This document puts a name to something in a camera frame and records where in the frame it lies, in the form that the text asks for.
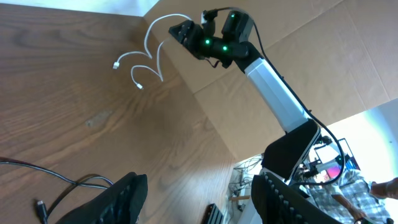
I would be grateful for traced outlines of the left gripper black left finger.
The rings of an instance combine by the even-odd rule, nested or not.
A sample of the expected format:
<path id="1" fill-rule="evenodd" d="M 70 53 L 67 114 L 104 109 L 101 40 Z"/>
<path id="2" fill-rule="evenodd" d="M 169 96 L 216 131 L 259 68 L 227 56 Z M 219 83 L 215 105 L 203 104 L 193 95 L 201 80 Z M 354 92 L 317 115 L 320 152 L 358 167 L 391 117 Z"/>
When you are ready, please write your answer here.
<path id="1" fill-rule="evenodd" d="M 148 193 L 145 174 L 126 174 L 93 200 L 68 212 L 61 224 L 135 224 Z"/>

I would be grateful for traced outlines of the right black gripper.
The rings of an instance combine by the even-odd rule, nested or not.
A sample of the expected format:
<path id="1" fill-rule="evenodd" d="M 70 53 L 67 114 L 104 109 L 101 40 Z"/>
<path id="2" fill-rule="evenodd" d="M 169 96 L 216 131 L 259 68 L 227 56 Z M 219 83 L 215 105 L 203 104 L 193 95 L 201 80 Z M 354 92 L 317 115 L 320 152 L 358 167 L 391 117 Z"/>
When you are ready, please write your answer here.
<path id="1" fill-rule="evenodd" d="M 199 60 L 215 56 L 215 23 L 205 23 L 201 27 L 191 20 L 186 20 L 170 27 L 169 34 L 180 44 L 186 38 L 186 49 Z"/>

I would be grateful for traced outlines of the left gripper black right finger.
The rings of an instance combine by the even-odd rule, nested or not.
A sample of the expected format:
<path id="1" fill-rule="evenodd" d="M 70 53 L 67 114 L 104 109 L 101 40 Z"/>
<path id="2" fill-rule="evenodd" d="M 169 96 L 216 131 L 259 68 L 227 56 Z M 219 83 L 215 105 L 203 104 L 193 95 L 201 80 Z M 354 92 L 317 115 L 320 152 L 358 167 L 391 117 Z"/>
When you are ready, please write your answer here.
<path id="1" fill-rule="evenodd" d="M 263 223 L 339 224 L 270 172 L 253 177 L 251 198 Z"/>

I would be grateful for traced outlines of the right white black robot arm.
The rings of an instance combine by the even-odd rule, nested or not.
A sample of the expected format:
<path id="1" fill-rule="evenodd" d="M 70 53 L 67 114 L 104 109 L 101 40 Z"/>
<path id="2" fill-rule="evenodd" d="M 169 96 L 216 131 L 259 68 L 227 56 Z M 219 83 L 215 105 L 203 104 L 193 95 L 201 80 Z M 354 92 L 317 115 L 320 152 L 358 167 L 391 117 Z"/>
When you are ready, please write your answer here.
<path id="1" fill-rule="evenodd" d="M 235 63 L 250 80 L 285 133 L 264 151 L 262 168 L 291 181 L 326 126 L 305 107 L 264 49 L 248 41 L 251 31 L 257 29 L 253 18 L 236 7 L 228 10 L 222 37 L 214 35 L 219 9 L 203 11 L 201 24 L 187 19 L 170 27 L 169 34 L 195 58 L 215 58 L 224 68 Z"/>

